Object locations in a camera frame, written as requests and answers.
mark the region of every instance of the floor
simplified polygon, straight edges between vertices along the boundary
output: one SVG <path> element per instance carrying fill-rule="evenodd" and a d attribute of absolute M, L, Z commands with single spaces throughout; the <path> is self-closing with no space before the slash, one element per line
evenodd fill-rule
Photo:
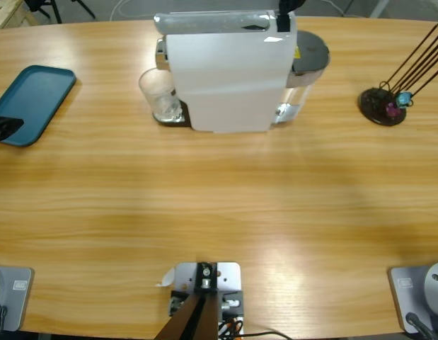
<path fill-rule="evenodd" d="M 95 13 L 97 21 L 109 21 L 118 0 L 83 0 Z M 298 16 L 341 16 L 351 0 L 307 0 L 296 10 Z M 354 0 L 347 16 L 369 16 L 377 0 Z M 57 0 L 59 12 L 64 23 L 92 21 L 92 18 L 76 2 Z M 112 19 L 138 20 L 150 19 L 157 12 L 170 11 L 212 11 L 230 9 L 268 9 L 277 8 L 278 0 L 124 0 L 118 6 Z M 56 22 L 50 6 L 45 10 L 51 15 L 50 21 L 41 13 L 35 16 L 41 24 Z M 438 0 L 391 0 L 382 12 L 381 18 L 412 19 L 438 22 Z"/>

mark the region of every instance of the wooden table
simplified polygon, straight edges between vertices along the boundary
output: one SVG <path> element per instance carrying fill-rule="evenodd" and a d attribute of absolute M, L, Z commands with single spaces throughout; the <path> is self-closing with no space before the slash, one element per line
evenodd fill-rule
<path fill-rule="evenodd" d="M 438 261 L 438 78 L 396 127 L 356 98 L 431 27 L 300 18 L 329 68 L 293 123 L 232 135 L 153 121 L 152 22 L 0 31 L 0 95 L 31 64 L 78 77 L 36 144 L 0 144 L 0 265 L 35 270 L 23 329 L 149 338 L 170 267 L 237 261 L 247 331 L 399 332 L 387 269 Z"/>

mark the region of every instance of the yellow sticker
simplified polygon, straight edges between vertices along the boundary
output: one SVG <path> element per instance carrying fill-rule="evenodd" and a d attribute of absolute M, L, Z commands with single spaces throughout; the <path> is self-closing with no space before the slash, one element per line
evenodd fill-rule
<path fill-rule="evenodd" d="M 296 52 L 294 53 L 294 59 L 301 59 L 301 50 L 299 46 L 296 46 Z"/>

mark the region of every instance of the white paper scrap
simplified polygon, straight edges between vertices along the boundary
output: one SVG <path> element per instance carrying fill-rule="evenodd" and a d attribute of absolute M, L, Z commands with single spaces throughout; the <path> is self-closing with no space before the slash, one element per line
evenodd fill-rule
<path fill-rule="evenodd" d="M 168 287 L 175 281 L 175 269 L 170 268 L 162 278 L 162 283 L 158 283 L 156 287 Z"/>

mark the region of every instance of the blue item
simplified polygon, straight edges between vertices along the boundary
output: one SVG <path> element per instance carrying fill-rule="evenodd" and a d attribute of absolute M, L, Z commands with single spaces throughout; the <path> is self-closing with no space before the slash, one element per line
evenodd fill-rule
<path fill-rule="evenodd" d="M 38 140 L 76 82 L 69 69 L 25 68 L 0 98 L 0 116 L 23 119 L 23 126 L 2 143 L 27 147 Z"/>
<path fill-rule="evenodd" d="M 410 92 L 400 92 L 396 96 L 396 105 L 399 108 L 407 108 L 410 104 L 411 98 L 412 98 L 412 94 Z"/>

